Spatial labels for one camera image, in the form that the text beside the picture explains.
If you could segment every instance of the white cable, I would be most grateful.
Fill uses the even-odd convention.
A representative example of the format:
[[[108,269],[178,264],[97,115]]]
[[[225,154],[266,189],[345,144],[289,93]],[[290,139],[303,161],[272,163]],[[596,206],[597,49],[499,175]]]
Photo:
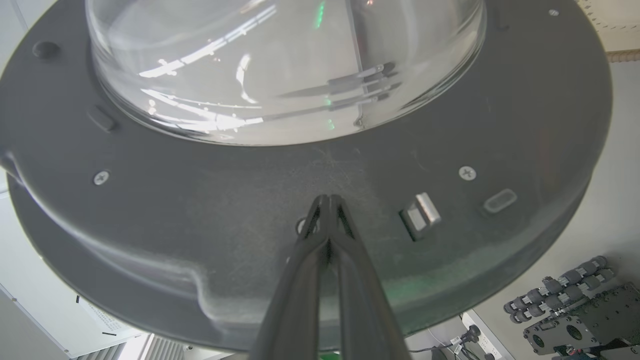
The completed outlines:
[[[429,333],[431,334],[431,336],[432,336],[434,339],[436,339],[436,341],[437,341],[437,342],[439,342],[442,346],[446,347],[446,345],[444,345],[444,343],[443,343],[442,341],[440,341],[438,338],[436,338],[436,336],[431,332],[431,329],[428,329],[428,328],[427,328],[427,330],[429,331]],[[458,357],[458,355],[457,355],[455,352],[453,352],[453,350],[451,350],[451,347],[447,347],[446,349],[447,349],[450,353],[452,353],[452,354],[453,354],[453,357],[454,357],[455,359],[460,360],[460,358]]]

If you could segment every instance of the power outlet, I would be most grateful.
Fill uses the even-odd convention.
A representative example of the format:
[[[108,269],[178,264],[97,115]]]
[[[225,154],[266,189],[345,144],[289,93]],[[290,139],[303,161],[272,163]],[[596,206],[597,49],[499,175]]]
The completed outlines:
[[[507,349],[502,345],[498,338],[489,330],[489,327],[480,319],[475,311],[469,310],[462,314],[462,323],[468,329],[471,325],[475,325],[480,329],[478,336],[478,345],[484,350],[485,354],[493,354],[495,360],[513,360],[513,357]]]

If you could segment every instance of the white ceiling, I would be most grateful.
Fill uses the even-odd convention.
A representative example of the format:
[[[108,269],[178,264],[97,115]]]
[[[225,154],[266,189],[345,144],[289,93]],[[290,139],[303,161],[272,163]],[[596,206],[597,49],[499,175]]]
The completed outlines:
[[[575,0],[607,51],[640,49],[639,0]]]

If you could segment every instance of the transparent dome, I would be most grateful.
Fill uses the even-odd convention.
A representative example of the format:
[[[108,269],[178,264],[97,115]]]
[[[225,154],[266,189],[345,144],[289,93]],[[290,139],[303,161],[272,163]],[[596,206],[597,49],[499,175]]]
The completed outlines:
[[[86,0],[97,72],[134,119],[235,145],[344,136],[453,84],[483,0]]]

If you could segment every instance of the black metal plate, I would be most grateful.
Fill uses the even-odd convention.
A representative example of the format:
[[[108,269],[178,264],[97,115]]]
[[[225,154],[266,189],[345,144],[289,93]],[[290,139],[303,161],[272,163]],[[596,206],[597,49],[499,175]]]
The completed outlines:
[[[12,182],[20,219],[55,271],[117,317],[197,345],[246,350],[296,222],[315,196],[337,193],[403,331],[442,321],[507,285],[557,238],[611,114],[608,64],[572,0],[487,5],[478,59],[427,106],[325,142],[229,147],[124,116],[93,75],[83,2],[61,0],[0,81],[0,156],[39,206]],[[58,55],[35,58],[31,47],[41,40],[60,45]],[[89,119],[96,106],[116,122],[110,133]],[[458,176],[463,165],[475,168],[476,180]],[[111,177],[95,186],[101,170]],[[518,200],[488,216],[482,204],[505,188]],[[398,212],[420,192],[443,221],[413,242]],[[186,264],[203,269],[199,296],[209,300],[200,306]],[[332,348],[335,284],[324,285],[321,347]]]

